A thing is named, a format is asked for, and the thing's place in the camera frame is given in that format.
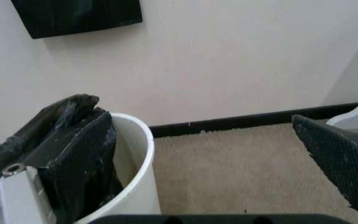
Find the black wall-mounted object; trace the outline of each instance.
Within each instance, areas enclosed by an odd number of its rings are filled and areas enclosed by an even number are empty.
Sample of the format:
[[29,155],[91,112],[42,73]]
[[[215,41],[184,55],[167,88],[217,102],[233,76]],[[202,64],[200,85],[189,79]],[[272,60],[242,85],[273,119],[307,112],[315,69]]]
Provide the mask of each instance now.
[[33,39],[142,22],[139,0],[11,0]]

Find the black baseboard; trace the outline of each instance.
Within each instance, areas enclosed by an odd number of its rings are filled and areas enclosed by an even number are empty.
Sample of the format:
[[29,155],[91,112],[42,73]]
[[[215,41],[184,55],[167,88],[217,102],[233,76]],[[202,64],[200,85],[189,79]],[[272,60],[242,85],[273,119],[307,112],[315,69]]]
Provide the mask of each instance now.
[[155,138],[166,136],[178,136],[184,134],[196,134],[202,130],[221,131],[233,128],[246,128],[262,125],[274,125],[291,122],[291,116],[300,114],[312,119],[329,119],[356,108],[358,103],[341,104],[333,106],[321,106],[292,111],[263,113],[248,116],[222,118],[213,120],[194,121],[180,124],[152,126],[151,132]]

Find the beige carpet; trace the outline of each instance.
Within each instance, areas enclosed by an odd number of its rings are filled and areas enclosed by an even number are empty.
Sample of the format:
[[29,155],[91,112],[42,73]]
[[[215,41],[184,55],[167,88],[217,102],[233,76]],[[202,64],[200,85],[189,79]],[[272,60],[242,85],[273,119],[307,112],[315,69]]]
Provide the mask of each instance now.
[[155,139],[162,212],[358,213],[309,157],[290,124]]

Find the black textured panel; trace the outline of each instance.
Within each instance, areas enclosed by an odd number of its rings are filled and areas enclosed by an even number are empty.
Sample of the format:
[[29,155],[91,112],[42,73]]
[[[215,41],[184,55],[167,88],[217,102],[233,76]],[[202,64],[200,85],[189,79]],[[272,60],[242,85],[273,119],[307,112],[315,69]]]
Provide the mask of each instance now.
[[295,115],[293,128],[311,157],[358,211],[358,133]]

